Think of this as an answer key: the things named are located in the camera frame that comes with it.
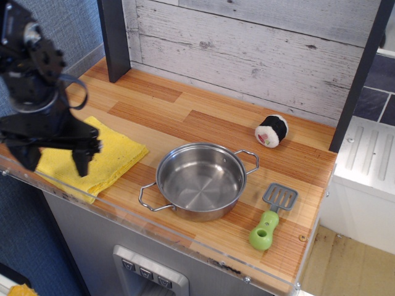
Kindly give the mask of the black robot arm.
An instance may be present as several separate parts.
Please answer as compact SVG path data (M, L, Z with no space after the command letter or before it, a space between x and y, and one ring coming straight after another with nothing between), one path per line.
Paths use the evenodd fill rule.
M28 170L35 171L42 147L70 150L78 174L101 149L97 128L75 118L65 83L78 78L63 73L62 51L41 32L31 12L15 1L1 1L1 78L10 95L13 115L1 118L1 142Z

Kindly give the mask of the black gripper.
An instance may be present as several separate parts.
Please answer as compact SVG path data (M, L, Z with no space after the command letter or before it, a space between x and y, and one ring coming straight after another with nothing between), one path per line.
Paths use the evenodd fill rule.
M10 153L30 171L41 158L40 147L72 150L78 174L88 175L92 156L100 152L99 131L75 118L70 109L54 105L46 110L1 118L1 134Z

